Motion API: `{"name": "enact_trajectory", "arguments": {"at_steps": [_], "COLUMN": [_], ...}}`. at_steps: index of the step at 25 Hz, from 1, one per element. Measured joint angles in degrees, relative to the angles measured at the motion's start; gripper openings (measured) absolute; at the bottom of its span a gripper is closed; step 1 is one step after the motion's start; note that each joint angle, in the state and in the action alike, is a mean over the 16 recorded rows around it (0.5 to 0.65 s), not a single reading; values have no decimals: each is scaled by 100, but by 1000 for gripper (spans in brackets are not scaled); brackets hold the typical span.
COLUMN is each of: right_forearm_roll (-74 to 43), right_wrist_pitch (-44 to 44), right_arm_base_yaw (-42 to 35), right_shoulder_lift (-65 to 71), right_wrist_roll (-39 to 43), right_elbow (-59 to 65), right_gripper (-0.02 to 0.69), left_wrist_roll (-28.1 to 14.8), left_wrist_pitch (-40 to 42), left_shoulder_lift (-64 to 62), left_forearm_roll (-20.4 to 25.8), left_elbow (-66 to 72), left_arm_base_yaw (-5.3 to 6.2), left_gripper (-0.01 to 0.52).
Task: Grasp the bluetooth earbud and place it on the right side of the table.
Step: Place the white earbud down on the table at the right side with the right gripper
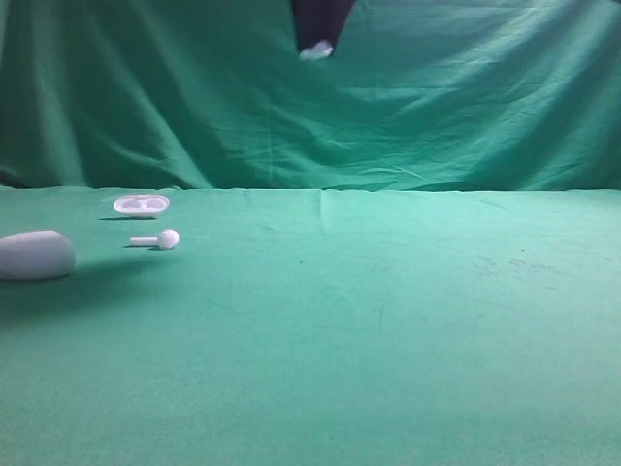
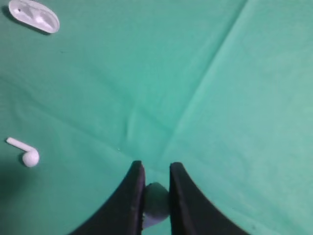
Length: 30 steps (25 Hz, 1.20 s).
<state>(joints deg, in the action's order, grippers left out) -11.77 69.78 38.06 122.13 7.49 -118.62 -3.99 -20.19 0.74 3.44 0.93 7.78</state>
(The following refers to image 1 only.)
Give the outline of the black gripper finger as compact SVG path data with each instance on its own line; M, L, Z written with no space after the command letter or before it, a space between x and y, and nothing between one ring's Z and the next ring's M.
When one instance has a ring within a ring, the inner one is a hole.
M355 0L291 0L297 51L323 43L334 49Z

